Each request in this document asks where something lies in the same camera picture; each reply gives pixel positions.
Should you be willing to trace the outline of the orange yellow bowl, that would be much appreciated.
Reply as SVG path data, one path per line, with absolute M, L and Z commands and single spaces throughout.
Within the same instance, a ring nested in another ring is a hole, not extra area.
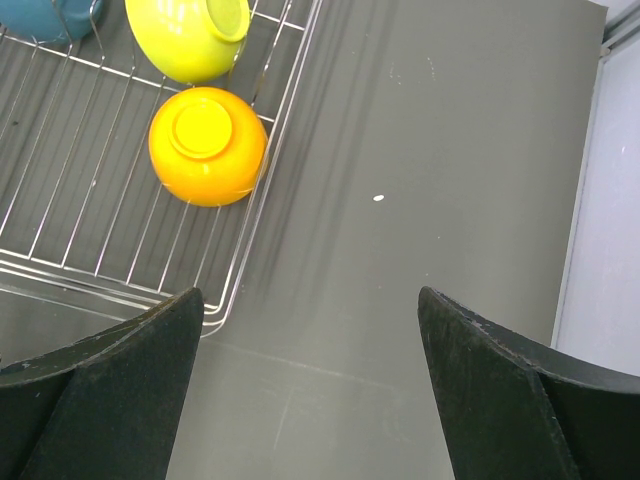
M 233 93 L 195 87 L 171 96 L 149 128 L 151 163 L 178 199 L 221 207 L 248 196 L 262 169 L 268 135 L 252 108 Z

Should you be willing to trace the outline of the blue bowl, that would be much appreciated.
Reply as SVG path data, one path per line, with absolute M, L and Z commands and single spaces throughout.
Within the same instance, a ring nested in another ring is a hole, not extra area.
M 92 0 L 2 0 L 1 24 L 29 40 L 65 44 L 91 33 L 103 6 Z

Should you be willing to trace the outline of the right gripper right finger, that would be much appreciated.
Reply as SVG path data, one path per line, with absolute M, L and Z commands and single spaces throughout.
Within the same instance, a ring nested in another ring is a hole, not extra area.
M 530 340 L 430 287 L 418 322 L 455 478 L 638 478 L 638 377 Z

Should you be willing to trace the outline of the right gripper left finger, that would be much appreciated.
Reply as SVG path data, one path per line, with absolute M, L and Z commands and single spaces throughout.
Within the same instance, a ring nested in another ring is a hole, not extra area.
M 163 479 L 201 331 L 191 287 L 1 370 L 4 479 Z

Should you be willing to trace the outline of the lime green bowl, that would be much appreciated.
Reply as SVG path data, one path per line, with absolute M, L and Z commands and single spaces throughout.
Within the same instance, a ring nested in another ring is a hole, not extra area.
M 208 82 L 231 70 L 251 23 L 247 1 L 130 0 L 125 10 L 148 60 L 184 84 Z

